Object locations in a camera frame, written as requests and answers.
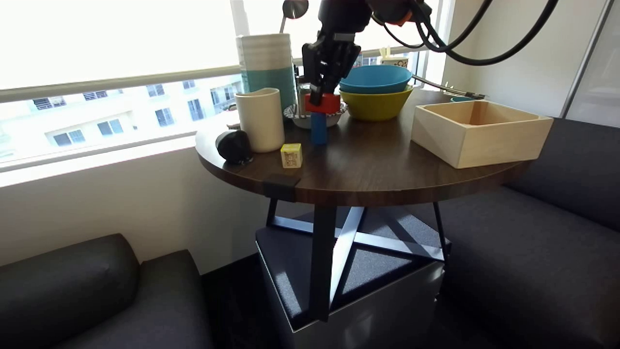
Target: blue bowl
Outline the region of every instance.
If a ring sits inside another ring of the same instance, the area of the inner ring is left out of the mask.
[[[349,93],[396,93],[406,91],[411,72],[402,66],[357,66],[342,79],[342,91]]]

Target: sofa cushion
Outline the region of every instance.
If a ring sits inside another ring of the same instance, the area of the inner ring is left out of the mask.
[[[620,130],[555,120],[539,161],[510,186],[620,231]]]
[[[49,347],[127,308],[138,260],[111,235],[0,267],[0,345]]]
[[[191,252],[146,262],[136,300],[125,312],[61,347],[212,349],[202,279]]]
[[[620,235],[510,188],[441,204],[446,295],[516,347],[620,345]],[[437,225],[431,205],[411,207]]]

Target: white wall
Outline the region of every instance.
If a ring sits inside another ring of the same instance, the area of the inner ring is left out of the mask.
[[[255,252],[266,211],[183,149],[0,188],[0,264],[119,231],[140,260],[191,248],[206,273]]]
[[[464,29],[481,0],[458,0],[452,33]],[[514,46],[539,17],[547,0],[497,0],[473,37],[458,52],[489,58]],[[448,60],[446,81],[485,93],[508,107],[559,116],[578,76],[603,0],[561,0],[539,37],[497,66],[472,68]]]

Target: stacked cups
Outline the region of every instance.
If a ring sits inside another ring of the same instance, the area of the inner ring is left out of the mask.
[[[278,87],[282,110],[295,105],[297,83],[287,33],[243,35],[237,39],[237,48],[247,91]]]

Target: table top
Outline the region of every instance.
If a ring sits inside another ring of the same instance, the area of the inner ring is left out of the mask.
[[[411,141],[413,105],[388,122],[359,122],[346,112],[328,130],[328,145],[313,147],[311,132],[287,126],[286,141],[303,143],[303,169],[284,169],[280,151],[255,155],[253,163],[231,167],[218,153],[216,140],[239,122],[237,112],[206,120],[196,134],[202,165],[218,178],[276,200],[326,205],[400,205],[439,202],[499,186],[528,169],[506,163],[454,169]]]

